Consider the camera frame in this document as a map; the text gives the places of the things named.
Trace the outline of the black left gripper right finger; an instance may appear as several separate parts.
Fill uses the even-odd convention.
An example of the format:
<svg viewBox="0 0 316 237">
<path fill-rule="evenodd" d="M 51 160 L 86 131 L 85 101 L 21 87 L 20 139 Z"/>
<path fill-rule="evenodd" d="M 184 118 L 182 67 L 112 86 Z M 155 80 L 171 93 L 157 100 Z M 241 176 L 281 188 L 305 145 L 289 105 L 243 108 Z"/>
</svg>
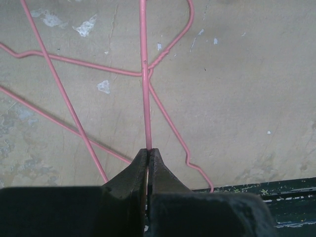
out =
<svg viewBox="0 0 316 237">
<path fill-rule="evenodd" d="M 267 205 L 254 194 L 198 193 L 149 155 L 149 222 L 153 237 L 276 237 Z"/>
</svg>

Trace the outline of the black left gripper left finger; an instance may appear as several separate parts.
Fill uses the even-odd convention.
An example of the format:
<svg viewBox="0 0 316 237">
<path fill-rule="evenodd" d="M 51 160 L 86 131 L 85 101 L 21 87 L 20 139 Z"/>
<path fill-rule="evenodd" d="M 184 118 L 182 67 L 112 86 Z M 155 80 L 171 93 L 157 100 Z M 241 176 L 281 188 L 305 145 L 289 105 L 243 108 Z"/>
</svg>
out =
<svg viewBox="0 0 316 237">
<path fill-rule="evenodd" d="M 141 149 L 102 186 L 1 189 L 1 236 L 143 236 L 147 158 L 147 150 Z"/>
</svg>

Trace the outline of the pink wire hanger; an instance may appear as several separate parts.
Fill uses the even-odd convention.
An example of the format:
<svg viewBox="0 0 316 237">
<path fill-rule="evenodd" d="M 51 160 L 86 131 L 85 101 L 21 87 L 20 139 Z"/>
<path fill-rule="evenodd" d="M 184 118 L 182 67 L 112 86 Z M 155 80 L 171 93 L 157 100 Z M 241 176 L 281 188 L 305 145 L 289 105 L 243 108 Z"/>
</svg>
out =
<svg viewBox="0 0 316 237">
<path fill-rule="evenodd" d="M 93 158 L 98 171 L 100 172 L 103 180 L 107 183 L 108 177 L 94 151 L 92 145 L 86 135 L 84 128 L 67 96 L 67 93 L 60 81 L 60 78 L 51 62 L 51 59 L 47 53 L 47 50 L 44 46 L 44 43 L 40 37 L 40 34 L 37 30 L 37 27 L 33 21 L 31 13 L 27 7 L 27 4 L 24 0 L 21 1 L 23 9 L 27 15 L 29 23 L 33 29 L 35 37 L 40 45 L 41 51 L 44 55 L 44 58 L 50 68 L 52 76 L 57 84 L 57 87 L 66 103 L 66 106 L 79 130 L 79 134 L 82 137 L 88 151 L 90 152 L 91 157 Z M 141 58 L 141 76 L 142 76 L 142 95 L 143 95 L 143 108 L 144 108 L 144 125 L 145 125 L 145 140 L 146 140 L 146 149 L 150 151 L 152 149 L 152 134 L 151 134 L 151 115 L 150 115 L 150 97 L 149 97 L 149 68 L 148 68 L 148 52 L 147 52 L 147 21 L 146 21 L 146 1 L 139 1 L 139 19 L 140 19 L 140 58 Z"/>
<path fill-rule="evenodd" d="M 214 191 L 214 185 L 213 185 L 212 181 L 208 178 L 208 176 L 202 170 L 202 168 L 200 168 L 199 166 L 191 163 L 191 153 L 190 153 L 190 150 L 189 150 L 188 146 L 186 145 L 185 141 L 183 140 L 183 138 L 181 137 L 180 133 L 176 129 L 174 123 L 172 122 L 170 116 L 166 112 L 163 104 L 159 100 L 157 94 L 155 93 L 155 91 L 154 91 L 154 89 L 153 89 L 153 87 L 152 87 L 152 85 L 150 83 L 150 79 L 151 79 L 151 76 L 152 76 L 152 74 L 154 72 L 154 68 L 163 60 L 163 58 L 170 52 L 172 47 L 186 34 L 186 32 L 190 29 L 190 27 L 193 24 L 194 16 L 195 16 L 194 4 L 193 4 L 193 2 L 191 0 L 189 0 L 187 3 L 188 3 L 188 8 L 189 8 L 189 19 L 188 19 L 188 22 L 187 22 L 186 26 L 178 34 L 178 36 L 163 51 L 161 51 L 161 53 L 158 55 L 158 57 L 155 59 L 155 61 L 153 61 L 151 64 L 148 63 L 148 68 L 149 68 L 149 96 L 153 97 L 156 105 L 160 109 L 162 115 L 164 116 L 165 120 L 167 121 L 167 123 L 170 126 L 171 130 L 173 131 L 174 135 L 176 136 L 176 138 L 178 139 L 179 143 L 181 144 L 181 146 L 185 150 L 185 153 L 186 153 L 186 158 L 185 158 L 186 166 L 198 171 L 200 173 L 200 175 L 204 178 L 204 180 L 207 182 L 207 184 L 209 185 L 210 192 L 213 192 Z M 13 56 L 13 57 L 15 57 L 17 59 L 25 58 L 25 57 L 28 57 L 28 56 L 44 57 L 44 55 L 43 55 L 41 50 L 40 51 L 32 50 L 32 51 L 25 51 L 25 52 L 22 52 L 22 53 L 16 53 L 16 52 L 11 50 L 9 47 L 7 47 L 4 44 L 1 44 L 0 47 L 5 52 L 7 52 L 9 55 L 11 55 L 11 56 Z M 77 59 L 74 59 L 74 58 L 63 57 L 63 56 L 59 56 L 59 55 L 55 55 L 55 54 L 49 54 L 48 53 L 48 55 L 49 55 L 51 61 L 52 60 L 58 60 L 58 61 L 61 61 L 61 62 L 66 62 L 66 63 L 78 65 L 78 66 L 83 66 L 83 67 L 88 67 L 88 68 L 92 68 L 92 69 L 97 69 L 97 70 L 101 70 L 101 71 L 105 71 L 105 72 L 109 72 L 109 73 L 115 73 L 115 74 L 118 74 L 118 75 L 126 75 L 126 76 L 131 76 L 131 77 L 141 77 L 142 78 L 142 76 L 141 76 L 142 70 L 140 72 L 132 72 L 132 71 L 121 70 L 121 69 L 117 69 L 117 68 L 113 68 L 113 67 L 106 67 L 106 66 L 103 66 L 103 65 L 93 64 L 93 63 L 77 60 Z M 71 133 L 73 133 L 73 134 L 77 135 L 78 137 L 82 138 L 80 136 L 80 134 L 79 134 L 79 130 L 78 129 L 72 129 L 71 127 L 63 124 L 62 122 L 60 122 L 59 120 L 57 120 L 53 116 L 49 115 L 48 113 L 44 112 L 41 109 L 38 109 L 36 106 L 32 105 L 28 101 L 24 100 L 22 97 L 20 97 L 20 96 L 14 94 L 13 92 L 9 91 L 5 87 L 1 87 L 0 90 L 1 90 L 2 93 L 6 94 L 7 96 L 13 98 L 17 102 L 19 102 L 19 103 L 23 104 L 24 106 L 28 107 L 32 111 L 38 113 L 39 115 L 49 119 L 53 123 L 55 123 L 55 124 L 65 128 L 65 129 L 67 129 Z M 111 150 L 109 148 L 106 148 L 105 146 L 93 141 L 90 138 L 88 138 L 88 139 L 89 139 L 92 147 L 93 146 L 97 146 L 98 148 L 104 150 L 106 153 L 114 156 L 115 158 L 117 158 L 119 160 L 122 160 L 122 161 L 124 161 L 125 163 L 128 163 L 128 164 L 131 163 L 130 160 L 124 158 L 123 156 L 119 155 L 118 153 L 114 152 L 113 150 Z"/>
</svg>

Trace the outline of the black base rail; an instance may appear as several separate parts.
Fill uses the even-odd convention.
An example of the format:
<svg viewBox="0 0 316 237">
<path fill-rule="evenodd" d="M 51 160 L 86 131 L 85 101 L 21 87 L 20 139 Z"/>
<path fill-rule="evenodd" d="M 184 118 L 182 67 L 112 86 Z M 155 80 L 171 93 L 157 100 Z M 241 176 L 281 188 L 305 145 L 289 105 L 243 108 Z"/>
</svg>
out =
<svg viewBox="0 0 316 237">
<path fill-rule="evenodd" d="M 215 188 L 214 192 L 252 193 L 260 196 L 268 205 L 278 229 L 316 229 L 315 177 L 223 186 Z"/>
</svg>

